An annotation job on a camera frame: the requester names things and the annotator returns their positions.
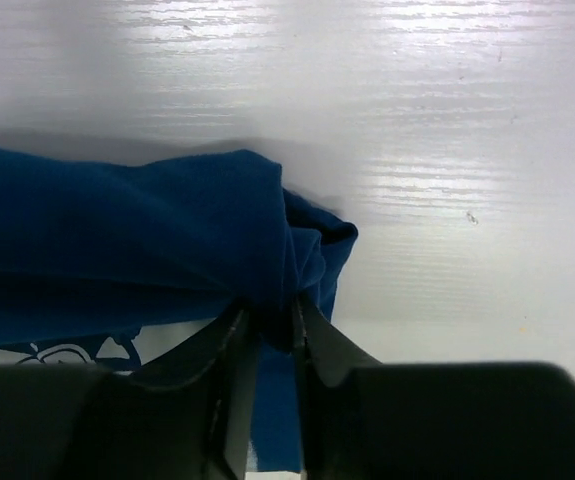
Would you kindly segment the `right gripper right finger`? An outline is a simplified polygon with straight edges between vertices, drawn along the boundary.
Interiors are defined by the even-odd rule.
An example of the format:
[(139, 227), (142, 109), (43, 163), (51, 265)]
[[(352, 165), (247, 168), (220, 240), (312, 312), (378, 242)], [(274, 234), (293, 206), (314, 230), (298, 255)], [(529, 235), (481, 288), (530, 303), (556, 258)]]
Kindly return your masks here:
[(575, 479), (575, 380), (543, 362), (385, 364), (292, 305), (307, 479)]

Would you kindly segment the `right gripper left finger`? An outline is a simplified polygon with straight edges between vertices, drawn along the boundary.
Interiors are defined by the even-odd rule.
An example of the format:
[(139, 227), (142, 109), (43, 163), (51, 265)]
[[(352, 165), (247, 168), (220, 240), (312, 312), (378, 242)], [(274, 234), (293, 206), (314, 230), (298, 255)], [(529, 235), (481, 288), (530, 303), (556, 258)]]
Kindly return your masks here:
[(239, 305), (129, 375), (0, 366), (0, 479), (241, 479), (259, 339)]

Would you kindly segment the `navy blue t shirt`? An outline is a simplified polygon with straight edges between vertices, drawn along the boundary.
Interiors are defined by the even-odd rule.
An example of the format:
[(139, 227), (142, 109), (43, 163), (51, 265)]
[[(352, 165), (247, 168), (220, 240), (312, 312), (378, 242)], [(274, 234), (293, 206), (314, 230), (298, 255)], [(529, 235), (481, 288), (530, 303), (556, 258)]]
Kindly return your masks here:
[(0, 149), (0, 364), (130, 373), (177, 345), (181, 323), (245, 299), (264, 327), (256, 467), (297, 471), (291, 329), (281, 315), (302, 293), (332, 314), (357, 236), (249, 150), (123, 166)]

